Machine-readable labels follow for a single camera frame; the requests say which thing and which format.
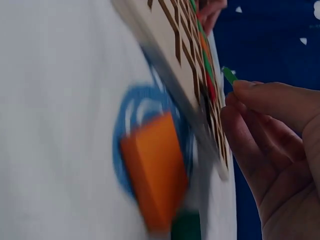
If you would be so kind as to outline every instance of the green block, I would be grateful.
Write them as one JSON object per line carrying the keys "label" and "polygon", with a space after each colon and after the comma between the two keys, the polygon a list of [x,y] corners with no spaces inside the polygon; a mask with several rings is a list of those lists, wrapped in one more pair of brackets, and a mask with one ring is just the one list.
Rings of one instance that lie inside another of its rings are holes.
{"label": "green block", "polygon": [[235,80],[238,80],[238,78],[232,73],[232,71],[229,68],[224,67],[222,71],[225,78],[229,81],[231,85],[234,83]]}
{"label": "green block", "polygon": [[171,240],[201,240],[198,211],[184,210],[178,214],[172,223]]}
{"label": "green block", "polygon": [[202,55],[203,55],[203,61],[204,61],[204,69],[209,73],[209,76],[211,78],[211,81],[213,83],[214,81],[214,74],[212,72],[212,68],[209,62],[209,58],[204,50],[202,50]]}
{"label": "green block", "polygon": [[198,25],[199,31],[202,33],[202,35],[203,35],[206,43],[208,44],[208,38],[207,38],[207,35],[206,35],[205,31],[204,31],[204,28],[202,27],[202,25],[201,25],[201,23],[200,23],[199,20],[197,20],[196,23],[197,23],[197,25]]}
{"label": "green block", "polygon": [[190,3],[192,5],[193,11],[196,12],[197,11],[197,6],[196,6],[195,0],[190,0]]}

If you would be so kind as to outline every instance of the green peg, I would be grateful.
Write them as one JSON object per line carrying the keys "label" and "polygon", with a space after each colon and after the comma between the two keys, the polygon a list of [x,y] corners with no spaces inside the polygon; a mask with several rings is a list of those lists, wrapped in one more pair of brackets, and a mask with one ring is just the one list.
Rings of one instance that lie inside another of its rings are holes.
{"label": "green peg", "polygon": [[224,67],[222,71],[225,78],[229,81],[231,85],[234,83],[235,80],[238,80],[238,78],[232,73],[232,71],[229,68]]}

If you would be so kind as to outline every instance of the white star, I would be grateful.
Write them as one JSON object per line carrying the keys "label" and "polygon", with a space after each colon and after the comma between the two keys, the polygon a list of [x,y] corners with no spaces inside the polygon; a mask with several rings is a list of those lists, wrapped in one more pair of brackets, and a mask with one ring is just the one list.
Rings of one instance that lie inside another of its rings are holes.
{"label": "white star", "polygon": [[320,1],[316,1],[313,7],[314,7],[315,18],[320,20]]}
{"label": "white star", "polygon": [[240,6],[238,6],[238,7],[235,9],[235,11],[236,11],[237,13],[242,14],[242,9],[241,9],[241,7],[240,7]]}
{"label": "white star", "polygon": [[300,38],[300,41],[301,41],[304,45],[307,45],[307,43],[308,43],[308,40],[307,40],[305,37],[301,37],[301,38]]}

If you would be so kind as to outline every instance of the fingernail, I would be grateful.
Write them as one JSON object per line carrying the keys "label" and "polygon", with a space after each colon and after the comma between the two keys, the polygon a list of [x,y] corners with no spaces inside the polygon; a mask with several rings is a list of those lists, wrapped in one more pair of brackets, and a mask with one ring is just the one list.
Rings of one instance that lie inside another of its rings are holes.
{"label": "fingernail", "polygon": [[235,80],[232,84],[234,88],[251,88],[252,86],[257,85],[255,82],[246,81],[246,80]]}

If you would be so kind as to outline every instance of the hand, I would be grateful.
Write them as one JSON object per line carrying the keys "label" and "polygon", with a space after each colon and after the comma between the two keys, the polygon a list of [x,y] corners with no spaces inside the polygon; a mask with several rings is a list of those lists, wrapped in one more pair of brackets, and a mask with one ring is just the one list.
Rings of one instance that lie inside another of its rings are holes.
{"label": "hand", "polygon": [[247,81],[235,81],[233,90],[222,127],[254,196],[263,239],[319,239],[320,92]]}
{"label": "hand", "polygon": [[214,28],[221,10],[227,7],[227,0],[209,0],[208,4],[200,10],[199,21],[202,23],[203,30],[208,36]]}

